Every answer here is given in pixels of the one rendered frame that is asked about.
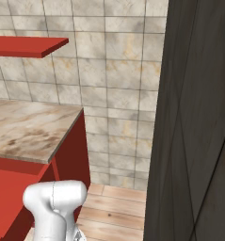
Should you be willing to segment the red counter cabinet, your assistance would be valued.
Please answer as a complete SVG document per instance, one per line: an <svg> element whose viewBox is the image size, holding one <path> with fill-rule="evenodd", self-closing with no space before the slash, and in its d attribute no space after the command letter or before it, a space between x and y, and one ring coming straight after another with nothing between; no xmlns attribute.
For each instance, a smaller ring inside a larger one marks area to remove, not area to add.
<svg viewBox="0 0 225 241"><path fill-rule="evenodd" d="M7 151L0 158L48 164L53 168L53 181L81 181L90 186L88 147L84 111L73 111L65 120L33 120L26 126L12 123L12 135L4 131ZM82 206L74 210L75 221Z"/></svg>

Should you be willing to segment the red open drawer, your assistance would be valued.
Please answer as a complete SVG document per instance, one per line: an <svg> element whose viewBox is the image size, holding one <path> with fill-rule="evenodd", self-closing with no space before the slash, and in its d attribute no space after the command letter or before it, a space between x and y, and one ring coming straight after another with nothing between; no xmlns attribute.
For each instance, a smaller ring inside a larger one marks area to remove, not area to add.
<svg viewBox="0 0 225 241"><path fill-rule="evenodd" d="M23 204L24 190L54 178L51 165L0 158L0 241L24 241L34 222Z"/></svg>

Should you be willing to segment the dark wood tall cabinet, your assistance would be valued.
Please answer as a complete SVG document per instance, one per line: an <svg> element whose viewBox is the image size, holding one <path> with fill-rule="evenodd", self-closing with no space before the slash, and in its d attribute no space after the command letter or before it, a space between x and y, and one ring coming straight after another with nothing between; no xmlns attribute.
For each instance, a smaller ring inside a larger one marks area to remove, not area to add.
<svg viewBox="0 0 225 241"><path fill-rule="evenodd" d="M169 0L143 241L225 241L225 0Z"/></svg>

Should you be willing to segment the red wall shelf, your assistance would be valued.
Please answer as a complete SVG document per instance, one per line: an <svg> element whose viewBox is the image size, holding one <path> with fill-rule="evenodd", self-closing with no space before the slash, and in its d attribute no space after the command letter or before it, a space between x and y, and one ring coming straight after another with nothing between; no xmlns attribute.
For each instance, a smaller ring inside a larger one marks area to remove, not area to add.
<svg viewBox="0 0 225 241"><path fill-rule="evenodd" d="M0 36L0 56L43 58L68 42L68 38Z"/></svg>

